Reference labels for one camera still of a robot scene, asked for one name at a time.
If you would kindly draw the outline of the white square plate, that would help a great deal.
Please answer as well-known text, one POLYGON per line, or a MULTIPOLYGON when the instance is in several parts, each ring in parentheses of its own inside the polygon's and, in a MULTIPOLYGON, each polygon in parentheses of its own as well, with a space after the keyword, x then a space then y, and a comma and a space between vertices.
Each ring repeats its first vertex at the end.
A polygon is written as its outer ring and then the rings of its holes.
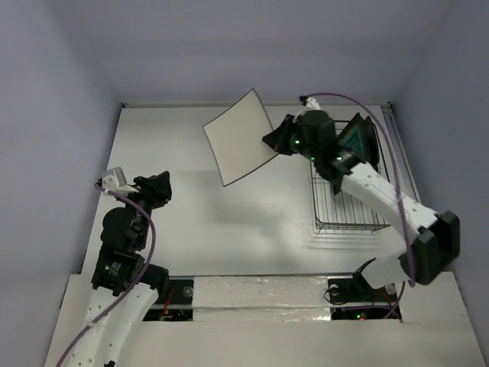
POLYGON ((270 118, 255 89, 203 126, 222 185, 248 176, 277 153, 262 138, 273 131, 270 118))

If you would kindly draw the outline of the teal square plate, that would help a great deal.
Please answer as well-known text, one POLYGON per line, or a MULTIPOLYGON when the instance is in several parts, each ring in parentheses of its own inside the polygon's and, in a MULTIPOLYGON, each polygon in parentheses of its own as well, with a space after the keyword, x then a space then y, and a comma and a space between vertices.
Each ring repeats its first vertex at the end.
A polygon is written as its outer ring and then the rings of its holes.
POLYGON ((338 143, 351 148, 364 160, 369 159, 368 135, 365 129, 364 119, 356 113, 350 122, 340 131, 338 143))

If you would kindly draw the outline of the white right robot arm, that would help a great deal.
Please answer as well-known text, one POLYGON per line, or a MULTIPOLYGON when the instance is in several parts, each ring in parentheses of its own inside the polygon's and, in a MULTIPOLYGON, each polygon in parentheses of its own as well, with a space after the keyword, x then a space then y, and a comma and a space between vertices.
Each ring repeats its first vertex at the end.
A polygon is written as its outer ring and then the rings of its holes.
POLYGON ((404 239, 405 249, 364 263, 351 282, 353 294, 372 298, 386 284, 410 280, 431 284, 461 252, 461 221, 452 211, 437 213, 407 196, 399 183, 390 183, 355 150, 342 143, 335 123, 322 110, 287 115, 262 138, 282 155, 309 159, 333 190, 349 194, 387 220, 404 239))

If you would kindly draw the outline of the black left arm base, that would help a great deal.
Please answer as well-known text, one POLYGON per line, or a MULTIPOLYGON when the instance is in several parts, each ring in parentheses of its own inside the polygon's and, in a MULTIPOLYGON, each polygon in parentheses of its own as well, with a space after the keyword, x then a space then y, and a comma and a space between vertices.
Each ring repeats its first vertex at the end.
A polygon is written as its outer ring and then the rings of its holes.
POLYGON ((190 306, 193 302, 194 278, 170 278, 166 294, 161 298, 164 304, 169 297, 170 305, 190 306))

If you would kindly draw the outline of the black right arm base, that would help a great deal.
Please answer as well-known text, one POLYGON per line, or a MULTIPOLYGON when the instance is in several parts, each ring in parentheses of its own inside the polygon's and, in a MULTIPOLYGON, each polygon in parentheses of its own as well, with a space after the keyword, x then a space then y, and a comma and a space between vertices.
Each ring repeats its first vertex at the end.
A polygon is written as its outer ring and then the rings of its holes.
POLYGON ((372 263, 375 258, 364 263, 360 268, 347 276, 329 278, 323 297, 334 306, 342 306, 349 303, 373 303, 376 300, 394 302, 397 300, 396 288, 393 293, 387 293, 386 287, 372 288, 362 274, 363 270, 372 263))

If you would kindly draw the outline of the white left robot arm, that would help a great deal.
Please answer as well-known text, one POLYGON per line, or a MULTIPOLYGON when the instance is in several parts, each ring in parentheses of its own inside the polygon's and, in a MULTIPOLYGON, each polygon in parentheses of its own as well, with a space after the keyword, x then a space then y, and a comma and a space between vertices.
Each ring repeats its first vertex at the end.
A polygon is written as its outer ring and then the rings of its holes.
POLYGON ((104 172, 95 188, 122 205, 103 217, 83 328, 58 366, 120 366, 146 313, 169 293, 169 271, 151 264, 157 239, 151 214, 172 198, 170 173, 129 183, 117 167, 104 172))

